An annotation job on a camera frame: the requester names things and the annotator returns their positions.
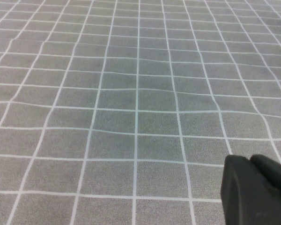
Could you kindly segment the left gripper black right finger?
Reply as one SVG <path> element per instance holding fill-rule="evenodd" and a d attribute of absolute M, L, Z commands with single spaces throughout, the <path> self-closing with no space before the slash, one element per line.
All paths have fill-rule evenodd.
<path fill-rule="evenodd" d="M 267 181 L 281 193 L 281 164 L 261 154 L 252 155 L 250 162 L 252 162 Z"/>

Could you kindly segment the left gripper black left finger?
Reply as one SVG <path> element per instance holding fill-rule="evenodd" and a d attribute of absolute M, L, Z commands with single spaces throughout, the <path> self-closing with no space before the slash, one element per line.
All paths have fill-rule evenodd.
<path fill-rule="evenodd" d="M 227 225 L 281 225 L 281 193 L 243 156 L 225 158 L 221 200 Z"/>

